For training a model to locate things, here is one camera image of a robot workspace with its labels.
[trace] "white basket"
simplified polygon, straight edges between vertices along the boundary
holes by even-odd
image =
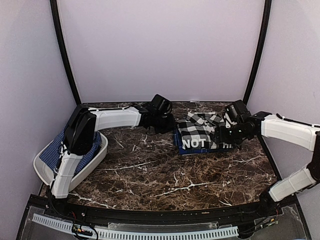
[[[108,139],[105,135],[101,134],[101,149],[99,153],[77,174],[75,175],[70,183],[69,192],[72,191],[76,186],[79,185],[98,165],[107,155],[107,146],[108,146]],[[33,167],[36,173],[38,174],[39,178],[46,184],[47,186],[51,183],[54,173],[53,171],[39,158],[41,153],[49,146],[45,146],[41,152],[35,156],[33,160]]]

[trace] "white vent strip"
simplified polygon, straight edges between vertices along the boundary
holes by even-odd
[[[47,226],[60,232],[73,234],[72,223],[53,219],[39,214],[33,215],[33,222]],[[90,228],[82,227],[85,230],[93,232]],[[143,233],[143,232],[126,232],[114,231],[102,228],[95,228],[100,240],[216,240],[238,236],[238,227],[226,227],[207,231],[192,231],[179,233]]]

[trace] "plaid shirt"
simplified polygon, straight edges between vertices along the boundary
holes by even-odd
[[[216,112],[188,112],[186,119],[178,120],[177,123],[184,150],[232,148],[230,144],[217,145],[215,143],[215,128],[226,124]]]

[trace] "folded cloth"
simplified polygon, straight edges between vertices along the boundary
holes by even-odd
[[[180,134],[180,132],[179,132],[179,130],[177,128],[173,131],[173,144],[175,146],[178,146],[180,155],[204,154],[204,153],[220,153],[220,152],[227,152],[227,151],[230,150],[230,148],[228,148],[228,144],[219,144],[219,145],[217,145],[218,148],[216,148],[216,149],[206,149],[206,148],[183,149],[183,143],[182,143],[182,139],[181,139],[181,134]]]
[[[185,149],[217,149],[215,143],[215,128],[225,126],[226,123],[216,112],[191,113],[185,120],[177,121],[177,128],[181,134],[182,148]]]
[[[49,146],[43,150],[39,158],[53,171],[60,156],[61,142],[64,139],[65,128],[54,138]],[[75,169],[74,175],[78,174],[96,155],[96,152],[100,150],[101,136],[98,131],[93,135],[93,145],[91,150],[83,155],[83,158],[79,162]]]

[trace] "marble table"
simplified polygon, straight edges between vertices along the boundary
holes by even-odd
[[[89,107],[123,107],[95,103]],[[174,102],[172,113],[222,112],[225,102]],[[74,204],[136,211],[185,211],[257,202],[276,176],[257,138],[242,150],[179,155],[172,132],[146,135],[143,127],[101,131],[109,141],[100,165],[70,194]]]

